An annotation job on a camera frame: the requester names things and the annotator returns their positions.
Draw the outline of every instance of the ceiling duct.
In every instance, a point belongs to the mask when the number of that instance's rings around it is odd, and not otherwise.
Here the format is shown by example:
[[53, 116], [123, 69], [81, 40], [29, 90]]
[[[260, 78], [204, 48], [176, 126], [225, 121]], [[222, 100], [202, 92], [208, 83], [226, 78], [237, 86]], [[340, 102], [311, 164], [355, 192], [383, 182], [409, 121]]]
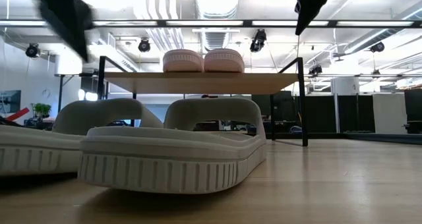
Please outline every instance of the ceiling duct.
[[[195, 0], [196, 12], [199, 19], [223, 20], [234, 19], [237, 13], [239, 0]], [[221, 49], [228, 45], [231, 34], [204, 32], [201, 34], [203, 46], [207, 50]]]
[[[110, 33], [108, 33], [106, 42], [103, 39], [98, 38], [98, 42], [93, 42], [91, 45], [88, 46], [91, 56], [95, 58], [94, 64], [97, 64], [97, 61], [98, 59], [100, 59], [101, 56], [107, 56], [112, 61], [117, 63], [120, 67], [125, 69], [127, 72], [142, 71], [139, 65], [137, 65], [122, 51], [116, 48], [115, 42], [116, 42], [115, 38]], [[108, 71], [108, 72], [116, 70], [116, 69], [117, 68], [111, 64], [107, 64], [105, 66], [105, 71]]]
[[[393, 20], [421, 20], [422, 19], [422, 2], [412, 6], [408, 10], [402, 12]], [[370, 46], [389, 38], [404, 30], [403, 28], [389, 28], [383, 30], [372, 30], [368, 34], [360, 37], [354, 42], [349, 43], [344, 47], [344, 54], [338, 54], [338, 56], [349, 55], [357, 53], [361, 50], [367, 49]]]

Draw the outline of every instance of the black partition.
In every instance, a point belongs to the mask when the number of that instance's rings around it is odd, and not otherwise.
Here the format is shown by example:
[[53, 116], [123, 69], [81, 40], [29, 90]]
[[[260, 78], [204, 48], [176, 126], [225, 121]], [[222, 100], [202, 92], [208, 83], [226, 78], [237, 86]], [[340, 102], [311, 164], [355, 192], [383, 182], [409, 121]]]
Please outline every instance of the black partition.
[[307, 96], [308, 131], [336, 132], [336, 106], [334, 96]]
[[373, 97], [338, 96], [340, 132], [375, 132]]
[[408, 121], [422, 121], [422, 89], [404, 91]]
[[270, 95], [252, 95], [251, 99], [259, 106], [261, 115], [270, 115]]

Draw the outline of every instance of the potted plant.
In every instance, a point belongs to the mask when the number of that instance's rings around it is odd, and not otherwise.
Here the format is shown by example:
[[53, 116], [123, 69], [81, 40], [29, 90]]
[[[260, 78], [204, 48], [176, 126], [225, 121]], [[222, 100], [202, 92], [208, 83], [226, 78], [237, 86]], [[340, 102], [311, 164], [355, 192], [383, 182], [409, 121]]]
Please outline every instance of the potted plant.
[[34, 111], [37, 117], [47, 118], [50, 116], [51, 105], [46, 105], [43, 103], [37, 103], [34, 106]]

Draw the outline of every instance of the ceiling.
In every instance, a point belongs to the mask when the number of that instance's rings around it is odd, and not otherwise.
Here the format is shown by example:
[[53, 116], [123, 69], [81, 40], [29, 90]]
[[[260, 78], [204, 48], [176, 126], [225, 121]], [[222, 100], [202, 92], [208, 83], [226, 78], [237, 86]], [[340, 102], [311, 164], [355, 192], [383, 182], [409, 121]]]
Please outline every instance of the ceiling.
[[[139, 0], [84, 0], [95, 8], [95, 18], [108, 19], [136, 19], [133, 6]], [[10, 0], [9, 15], [7, 16], [7, 0], [0, 0], [0, 18], [9, 19], [38, 19], [36, 0]], [[219, 0], [210, 0], [213, 4], [221, 4]], [[297, 18], [294, 13], [296, 0], [239, 0], [238, 19], [290, 19]], [[320, 20], [391, 20], [411, 7], [420, 5], [422, 0], [328, 0], [316, 19]], [[177, 0], [177, 14], [182, 19], [196, 19], [195, 0]], [[242, 54], [247, 72], [277, 72], [283, 65], [295, 58], [303, 57], [307, 62], [305, 67], [321, 64], [324, 73], [371, 73], [376, 68], [393, 65], [407, 56], [420, 53], [422, 46], [419, 37], [420, 30], [409, 29], [396, 34], [383, 43], [386, 50], [372, 54], [361, 51], [343, 57], [343, 61], [336, 61], [332, 56], [337, 48], [364, 36], [371, 29], [306, 29], [300, 39], [294, 34], [294, 29], [267, 28], [267, 42], [262, 51], [251, 53], [249, 46], [256, 29], [240, 28], [239, 32], [232, 33], [229, 48]], [[152, 43], [148, 53], [140, 53], [137, 49], [142, 37], [148, 37], [143, 28], [102, 28], [101, 34], [108, 32], [117, 39], [117, 47], [137, 63], [148, 63], [148, 70], [161, 71], [160, 57], [162, 52]], [[183, 40], [187, 49], [202, 52], [200, 36], [193, 33], [192, 28], [182, 28]], [[31, 40], [42, 42], [40, 48], [51, 52], [58, 52], [63, 44], [48, 29], [41, 28], [11, 28], [7, 30], [10, 42], [19, 44], [30, 43]], [[394, 74], [417, 68], [422, 64], [421, 58], [415, 57], [409, 63], [403, 63], [381, 73]]]

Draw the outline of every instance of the ceiling light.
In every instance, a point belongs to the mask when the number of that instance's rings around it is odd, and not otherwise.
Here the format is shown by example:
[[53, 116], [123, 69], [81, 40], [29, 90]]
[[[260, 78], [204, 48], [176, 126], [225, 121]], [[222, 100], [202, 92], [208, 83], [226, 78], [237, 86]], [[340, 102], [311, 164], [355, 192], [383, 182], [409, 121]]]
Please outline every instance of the ceiling light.
[[47, 26], [43, 20], [0, 20], [0, 27], [38, 27]]
[[296, 26], [297, 21], [294, 20], [254, 20], [253, 26]]
[[192, 32], [193, 33], [240, 33], [240, 30], [202, 28], [202, 29], [192, 29]]
[[[297, 21], [295, 20], [254, 20], [252, 21], [253, 26], [296, 26]], [[309, 23], [309, 26], [326, 26], [328, 25], [327, 20], [314, 20]]]
[[169, 20], [168, 26], [241, 26], [242, 20]]
[[137, 27], [137, 26], [157, 26], [155, 20], [95, 20], [95, 27]]
[[413, 21], [339, 21], [337, 26], [411, 26]]

